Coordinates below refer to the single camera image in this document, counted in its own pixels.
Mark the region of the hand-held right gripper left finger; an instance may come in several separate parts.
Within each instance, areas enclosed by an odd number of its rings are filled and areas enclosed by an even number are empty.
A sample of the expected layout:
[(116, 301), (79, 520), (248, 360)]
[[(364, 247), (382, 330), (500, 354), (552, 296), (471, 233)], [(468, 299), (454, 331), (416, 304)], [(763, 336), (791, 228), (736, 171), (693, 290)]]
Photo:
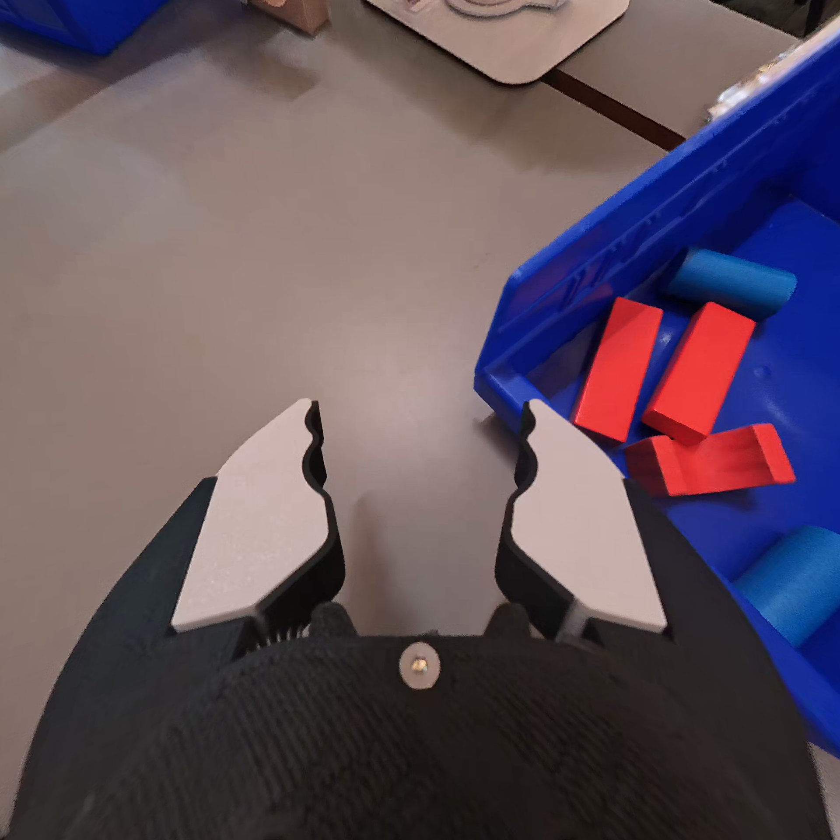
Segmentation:
[(241, 619), (259, 634), (299, 634), (340, 592), (323, 440), (319, 403), (302, 398), (225, 461), (171, 618), (177, 633)]

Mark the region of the large blue plastic bin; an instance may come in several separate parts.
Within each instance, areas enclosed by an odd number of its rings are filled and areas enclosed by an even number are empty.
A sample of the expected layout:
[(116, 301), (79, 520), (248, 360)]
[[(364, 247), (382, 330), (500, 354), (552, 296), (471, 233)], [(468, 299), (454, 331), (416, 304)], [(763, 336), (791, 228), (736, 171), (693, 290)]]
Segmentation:
[(111, 53), (166, 1), (2, 1), (1, 21), (96, 56)]

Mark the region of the white stand base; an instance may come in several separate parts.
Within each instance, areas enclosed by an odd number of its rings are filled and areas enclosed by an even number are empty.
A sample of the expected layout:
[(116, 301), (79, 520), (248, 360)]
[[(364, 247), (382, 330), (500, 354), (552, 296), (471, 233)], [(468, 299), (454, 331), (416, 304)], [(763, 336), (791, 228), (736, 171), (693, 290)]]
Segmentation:
[(629, 1), (369, 1), (502, 85), (539, 80), (627, 12)]

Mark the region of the clear plastic packet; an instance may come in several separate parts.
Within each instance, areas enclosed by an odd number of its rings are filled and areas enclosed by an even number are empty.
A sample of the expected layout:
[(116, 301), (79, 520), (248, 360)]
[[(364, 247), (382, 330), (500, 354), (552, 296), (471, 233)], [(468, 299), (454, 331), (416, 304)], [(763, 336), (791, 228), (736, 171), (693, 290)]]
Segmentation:
[(823, 31), (818, 29), (815, 33), (800, 40), (793, 47), (760, 66), (751, 75), (722, 91), (709, 107), (705, 124), (709, 125), (724, 118), (730, 112), (741, 107), (743, 103), (758, 96), (763, 89), (789, 76), (800, 64), (822, 47), (826, 38), (831, 38), (831, 36), (824, 36)]

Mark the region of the blue foam cylinder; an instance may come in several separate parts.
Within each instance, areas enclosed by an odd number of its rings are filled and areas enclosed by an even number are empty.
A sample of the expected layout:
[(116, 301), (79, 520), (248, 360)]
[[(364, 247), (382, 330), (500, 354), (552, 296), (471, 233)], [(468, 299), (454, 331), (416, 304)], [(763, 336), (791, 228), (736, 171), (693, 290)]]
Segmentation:
[(795, 274), (704, 248), (688, 249), (659, 286), (678, 301), (716, 303), (756, 322), (779, 313), (797, 288)]
[(839, 535), (813, 526), (787, 533), (734, 586), (794, 648), (839, 608)]

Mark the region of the wooden arch block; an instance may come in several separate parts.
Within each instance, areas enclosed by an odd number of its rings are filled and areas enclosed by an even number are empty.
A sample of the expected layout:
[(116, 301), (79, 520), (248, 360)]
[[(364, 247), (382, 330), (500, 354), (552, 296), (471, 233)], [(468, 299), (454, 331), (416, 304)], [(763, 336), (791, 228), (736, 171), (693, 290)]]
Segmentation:
[(330, 21), (328, 1), (244, 1), (244, 4), (309, 36), (316, 35)]

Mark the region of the grey desk mat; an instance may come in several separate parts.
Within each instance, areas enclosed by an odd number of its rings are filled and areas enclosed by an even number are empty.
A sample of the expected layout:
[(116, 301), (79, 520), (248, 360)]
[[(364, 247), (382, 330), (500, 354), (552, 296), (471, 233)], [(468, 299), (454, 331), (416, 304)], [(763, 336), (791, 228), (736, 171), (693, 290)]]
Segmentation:
[(471, 634), (511, 444), (473, 381), (513, 269), (664, 153), (351, 5), (175, 2), (106, 59), (2, 28), (2, 638), (69, 646), (246, 438), (319, 401), (368, 632)]

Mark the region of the red wooden block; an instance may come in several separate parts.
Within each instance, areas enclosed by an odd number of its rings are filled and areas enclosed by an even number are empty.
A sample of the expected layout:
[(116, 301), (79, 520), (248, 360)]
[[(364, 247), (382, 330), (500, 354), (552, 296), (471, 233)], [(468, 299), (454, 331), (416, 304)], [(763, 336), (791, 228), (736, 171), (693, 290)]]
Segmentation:
[(783, 486), (795, 473), (770, 423), (712, 434), (698, 444), (647, 437), (623, 451), (626, 471), (652, 497), (687, 497)]
[(570, 420), (601, 443), (627, 441), (664, 312), (614, 300)]
[(709, 302), (691, 318), (641, 417), (683, 445), (711, 435), (756, 321)]

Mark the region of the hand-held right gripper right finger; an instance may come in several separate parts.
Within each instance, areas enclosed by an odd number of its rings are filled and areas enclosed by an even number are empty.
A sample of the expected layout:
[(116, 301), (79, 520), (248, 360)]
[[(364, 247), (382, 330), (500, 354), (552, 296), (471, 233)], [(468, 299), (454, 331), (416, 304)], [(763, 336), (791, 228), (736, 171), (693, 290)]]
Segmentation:
[(544, 638), (592, 620), (661, 634), (667, 617), (620, 470), (547, 403), (521, 413), (495, 575)]

